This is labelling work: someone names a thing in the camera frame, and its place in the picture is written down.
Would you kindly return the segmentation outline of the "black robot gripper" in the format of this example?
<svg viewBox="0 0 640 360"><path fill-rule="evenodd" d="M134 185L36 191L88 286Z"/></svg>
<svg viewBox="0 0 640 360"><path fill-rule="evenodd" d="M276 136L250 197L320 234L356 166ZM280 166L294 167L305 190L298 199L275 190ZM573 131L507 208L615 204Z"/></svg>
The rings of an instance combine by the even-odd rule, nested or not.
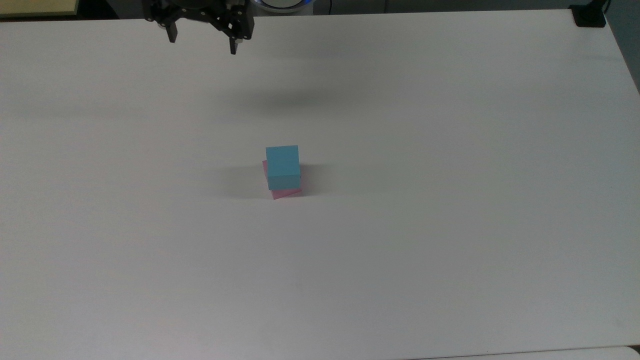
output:
<svg viewBox="0 0 640 360"><path fill-rule="evenodd" d="M178 38L179 19L208 23L226 34L232 55L241 40L253 37L255 25L249 0L143 0L142 15L165 29L170 43Z"/></svg>

